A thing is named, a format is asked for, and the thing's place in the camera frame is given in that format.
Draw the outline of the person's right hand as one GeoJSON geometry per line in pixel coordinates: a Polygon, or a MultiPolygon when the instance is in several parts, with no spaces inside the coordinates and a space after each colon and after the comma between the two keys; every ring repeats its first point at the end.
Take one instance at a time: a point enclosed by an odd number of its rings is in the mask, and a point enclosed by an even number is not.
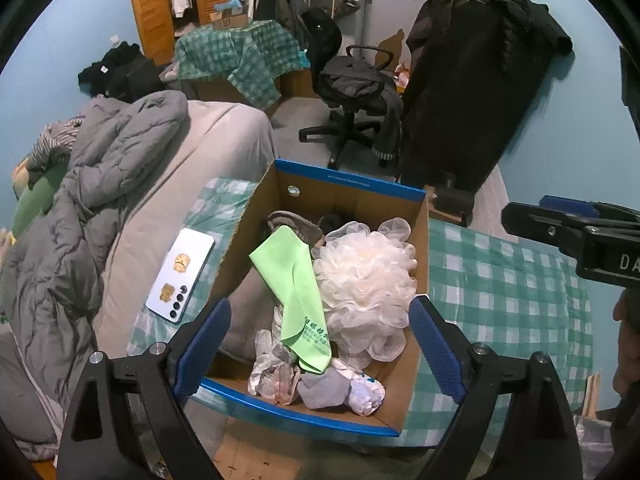
{"type": "Polygon", "coordinates": [[[620,396],[626,396],[629,388],[640,377],[639,333],[629,322],[629,312],[639,309],[639,300],[632,296],[632,290],[624,289],[613,310],[613,318],[620,323],[618,330],[617,368],[613,378],[613,388],[620,396]]]}

